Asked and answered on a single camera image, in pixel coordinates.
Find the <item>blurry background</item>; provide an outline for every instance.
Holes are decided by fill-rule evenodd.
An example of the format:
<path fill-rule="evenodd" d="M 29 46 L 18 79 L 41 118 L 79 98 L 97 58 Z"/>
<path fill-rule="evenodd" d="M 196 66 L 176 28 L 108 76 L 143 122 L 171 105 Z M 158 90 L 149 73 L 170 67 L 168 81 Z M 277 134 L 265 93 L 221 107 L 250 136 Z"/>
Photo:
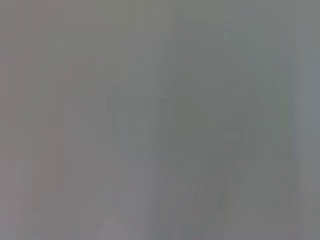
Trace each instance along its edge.
<path fill-rule="evenodd" d="M 0 238 L 319 239 L 313 0 L 3 0 Z"/>

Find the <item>gray surface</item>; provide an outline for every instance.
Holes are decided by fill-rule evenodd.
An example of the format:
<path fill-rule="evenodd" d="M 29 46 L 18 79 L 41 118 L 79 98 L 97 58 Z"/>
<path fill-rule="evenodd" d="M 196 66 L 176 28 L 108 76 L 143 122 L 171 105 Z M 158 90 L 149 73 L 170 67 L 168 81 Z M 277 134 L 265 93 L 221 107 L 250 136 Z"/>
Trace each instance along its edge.
<path fill-rule="evenodd" d="M 2 1 L 0 239 L 292 239 L 291 10 Z"/>

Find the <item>gray wall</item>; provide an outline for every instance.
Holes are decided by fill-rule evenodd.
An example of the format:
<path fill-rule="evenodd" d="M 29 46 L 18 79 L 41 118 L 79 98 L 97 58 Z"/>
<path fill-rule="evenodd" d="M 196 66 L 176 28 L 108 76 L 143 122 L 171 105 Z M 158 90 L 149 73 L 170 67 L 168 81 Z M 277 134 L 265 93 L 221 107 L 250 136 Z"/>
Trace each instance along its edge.
<path fill-rule="evenodd" d="M 319 3 L 296 1 L 297 91 L 296 119 L 299 139 L 301 226 L 303 239 L 320 236 L 319 223 Z"/>
<path fill-rule="evenodd" d="M 298 239 L 300 8 L 1 1 L 0 238 Z"/>

